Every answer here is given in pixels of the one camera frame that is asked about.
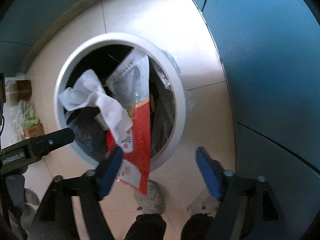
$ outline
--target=clear plastic bag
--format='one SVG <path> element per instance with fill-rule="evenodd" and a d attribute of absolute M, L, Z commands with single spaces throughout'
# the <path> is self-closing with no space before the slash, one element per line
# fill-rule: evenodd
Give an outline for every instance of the clear plastic bag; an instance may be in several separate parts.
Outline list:
<path fill-rule="evenodd" d="M 180 68 L 178 66 L 178 64 L 176 63 L 176 61 L 174 60 L 174 58 L 172 57 L 172 55 L 165 51 L 162 50 L 162 52 L 167 56 L 167 58 L 170 60 L 171 64 L 173 65 L 174 69 L 176 70 L 176 72 L 180 75 L 181 71 Z M 153 64 L 153 68 L 155 69 L 159 79 L 161 80 L 162 84 L 164 85 L 164 87 L 170 91 L 171 90 L 171 86 L 170 86 L 170 82 L 167 78 L 167 76 L 165 75 L 164 71 L 162 70 L 162 68 L 153 60 L 152 61 Z M 193 96 L 193 94 L 189 91 L 184 91 L 184 95 L 186 98 L 186 115 L 188 116 L 191 111 L 192 108 L 195 106 L 195 104 L 197 103 L 197 98 L 195 96 Z"/>
<path fill-rule="evenodd" d="M 107 78 L 106 85 L 128 112 L 137 103 L 149 99 L 149 60 L 139 49 L 133 49 Z"/>
<path fill-rule="evenodd" d="M 12 111 L 15 112 L 13 123 L 15 125 L 15 135 L 17 141 L 24 140 L 24 130 L 39 123 L 35 118 L 35 113 L 30 103 L 21 100 L 18 105 L 12 105 Z"/>
<path fill-rule="evenodd" d="M 172 63 L 178 74 L 181 73 L 179 66 L 174 58 L 166 51 L 162 51 Z M 151 131 L 151 156 L 155 156 L 167 142 L 174 123 L 175 104 L 170 82 L 162 68 L 151 60 L 153 69 L 150 70 L 150 78 L 155 83 L 159 99 L 155 110 L 153 129 Z M 184 91 L 186 99 L 186 115 L 190 114 L 192 108 L 196 104 L 196 97 Z"/>

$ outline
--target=red plastic bag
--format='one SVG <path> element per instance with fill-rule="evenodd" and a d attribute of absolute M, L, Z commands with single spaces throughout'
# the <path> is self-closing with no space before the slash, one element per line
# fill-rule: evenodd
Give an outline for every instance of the red plastic bag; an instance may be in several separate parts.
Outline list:
<path fill-rule="evenodd" d="M 149 59 L 133 49 L 106 81 L 113 97 L 128 111 L 132 128 L 127 138 L 119 145 L 124 151 L 124 160 L 118 179 L 147 194 L 150 173 L 150 106 L 149 106 Z M 108 152 L 116 143 L 107 131 Z"/>

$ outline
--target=person's leg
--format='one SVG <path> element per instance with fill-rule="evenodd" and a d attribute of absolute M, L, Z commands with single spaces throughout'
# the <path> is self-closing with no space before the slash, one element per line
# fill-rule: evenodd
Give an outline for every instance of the person's leg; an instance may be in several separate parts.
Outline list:
<path fill-rule="evenodd" d="M 158 214 L 138 215 L 124 240 L 162 240 L 166 223 Z"/>
<path fill-rule="evenodd" d="M 137 210 L 142 211 L 130 227 L 125 240 L 162 240 L 166 223 L 161 217 L 164 212 L 164 201 L 158 185 L 148 181 L 148 193 L 142 195 L 134 192 L 134 199 L 138 203 Z"/>
<path fill-rule="evenodd" d="M 219 204 L 220 202 L 205 189 L 187 208 L 191 217 L 182 229 L 181 240 L 204 240 L 213 220 L 208 214 L 215 215 Z"/>
<path fill-rule="evenodd" d="M 182 229 L 181 240 L 204 240 L 212 219 L 207 214 L 193 215 Z"/>

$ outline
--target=cardboard box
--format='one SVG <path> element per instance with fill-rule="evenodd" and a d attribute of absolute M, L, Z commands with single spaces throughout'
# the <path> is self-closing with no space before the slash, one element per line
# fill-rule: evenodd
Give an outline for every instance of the cardboard box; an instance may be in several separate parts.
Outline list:
<path fill-rule="evenodd" d="M 30 137 L 38 137 L 44 135 L 42 123 L 38 123 L 24 130 L 24 136 L 26 139 Z"/>

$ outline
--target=gray plush slipper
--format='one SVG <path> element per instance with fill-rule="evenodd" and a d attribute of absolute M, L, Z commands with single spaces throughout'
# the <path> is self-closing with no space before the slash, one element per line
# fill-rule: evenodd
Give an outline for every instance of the gray plush slipper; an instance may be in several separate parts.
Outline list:
<path fill-rule="evenodd" d="M 134 199 L 139 205 L 138 211 L 143 214 L 159 214 L 164 212 L 164 200 L 160 193 L 160 189 L 157 183 L 154 181 L 148 181 L 147 195 L 143 195 L 138 191 L 133 193 Z"/>
<path fill-rule="evenodd" d="M 39 200 L 37 194 L 33 190 L 31 190 L 30 188 L 24 189 L 24 198 L 26 200 L 26 203 L 30 203 L 35 206 L 40 205 L 40 200 Z"/>
<path fill-rule="evenodd" d="M 211 196 L 206 188 L 201 192 L 196 200 L 190 206 L 188 206 L 187 212 L 190 215 L 208 214 L 212 217 L 215 217 L 219 206 L 220 202 Z"/>

